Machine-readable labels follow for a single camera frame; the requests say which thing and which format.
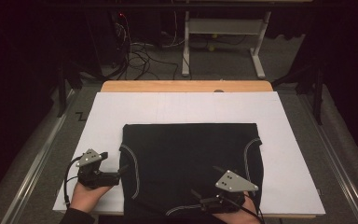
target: white surface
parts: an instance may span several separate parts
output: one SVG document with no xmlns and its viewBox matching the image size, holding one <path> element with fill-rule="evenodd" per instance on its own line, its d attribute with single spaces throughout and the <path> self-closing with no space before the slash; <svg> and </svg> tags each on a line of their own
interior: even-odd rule
<svg viewBox="0 0 358 224">
<path fill-rule="evenodd" d="M 266 215 L 325 213 L 276 92 L 99 92 L 74 157 L 93 148 L 107 151 L 101 170 L 118 169 L 122 127 L 134 123 L 256 123 L 263 142 L 261 211 Z M 69 177 L 77 174 L 75 166 Z M 68 184 L 71 196 L 75 180 Z M 62 189 L 53 210 L 66 209 Z M 121 185 L 113 187 L 96 213 L 123 211 Z"/>
</svg>

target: sleeve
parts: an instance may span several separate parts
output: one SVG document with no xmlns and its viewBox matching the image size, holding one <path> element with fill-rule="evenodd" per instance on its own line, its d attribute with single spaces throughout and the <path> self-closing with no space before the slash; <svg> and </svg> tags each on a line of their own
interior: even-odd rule
<svg viewBox="0 0 358 224">
<path fill-rule="evenodd" d="M 60 224 L 92 224 L 94 218 L 89 214 L 76 210 L 74 208 L 68 208 L 63 216 Z"/>
</svg>

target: hand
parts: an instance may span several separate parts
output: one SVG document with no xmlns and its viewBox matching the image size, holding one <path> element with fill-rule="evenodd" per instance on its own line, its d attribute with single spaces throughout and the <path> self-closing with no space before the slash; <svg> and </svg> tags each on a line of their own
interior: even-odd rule
<svg viewBox="0 0 358 224">
<path fill-rule="evenodd" d="M 255 205 L 250 198 L 245 197 L 245 203 L 243 204 L 243 207 L 256 214 Z M 219 218 L 227 224 L 259 224 L 259 221 L 256 217 L 242 210 L 235 213 L 213 214 L 213 216 Z"/>
<path fill-rule="evenodd" d="M 76 183 L 74 194 L 72 195 L 71 208 L 89 213 L 97 205 L 101 197 L 109 191 L 111 187 L 99 187 L 97 189 L 89 189 L 79 182 Z"/>
</svg>

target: white metal stand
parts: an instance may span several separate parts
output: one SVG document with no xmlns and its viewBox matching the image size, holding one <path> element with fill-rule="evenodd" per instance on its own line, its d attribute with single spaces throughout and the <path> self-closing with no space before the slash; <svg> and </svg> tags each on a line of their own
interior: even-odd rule
<svg viewBox="0 0 358 224">
<path fill-rule="evenodd" d="M 183 51 L 182 76 L 190 74 L 190 51 L 188 48 L 189 34 L 224 34 L 224 35 L 258 35 L 255 48 L 250 49 L 255 71 L 260 79 L 266 78 L 258 53 L 269 25 L 271 12 L 266 12 L 264 20 L 217 20 L 190 19 L 186 12 L 185 48 Z"/>
</svg>

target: black fabric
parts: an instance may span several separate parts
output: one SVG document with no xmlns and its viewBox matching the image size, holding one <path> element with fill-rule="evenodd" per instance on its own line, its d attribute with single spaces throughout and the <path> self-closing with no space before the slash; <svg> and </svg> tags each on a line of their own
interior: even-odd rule
<svg viewBox="0 0 358 224">
<path fill-rule="evenodd" d="M 94 218 L 89 214 L 76 210 L 74 208 L 68 208 L 65 216 L 63 216 L 60 224 L 92 224 Z"/>
<path fill-rule="evenodd" d="M 121 177 L 124 218 L 211 218 L 200 211 L 200 203 L 191 190 L 202 198 L 215 197 L 222 191 L 214 184 L 223 174 L 213 166 L 249 179 L 246 148 L 249 180 L 260 188 L 255 195 L 251 193 L 258 208 L 263 182 L 260 145 L 256 124 L 125 125 L 120 167 L 130 168 Z"/>
</svg>

